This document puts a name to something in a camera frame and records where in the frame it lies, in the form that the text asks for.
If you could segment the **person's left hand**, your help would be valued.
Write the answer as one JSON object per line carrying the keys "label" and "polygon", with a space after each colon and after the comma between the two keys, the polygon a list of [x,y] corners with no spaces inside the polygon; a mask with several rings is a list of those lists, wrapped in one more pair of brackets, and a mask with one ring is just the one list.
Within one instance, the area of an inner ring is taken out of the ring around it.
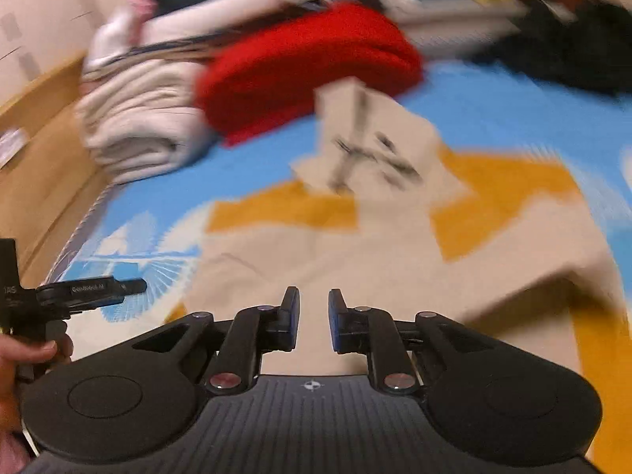
{"label": "person's left hand", "polygon": [[1,335],[1,472],[18,473],[30,462],[27,448],[17,439],[21,432],[21,365],[67,364],[74,351],[68,335],[56,341],[34,342]]}

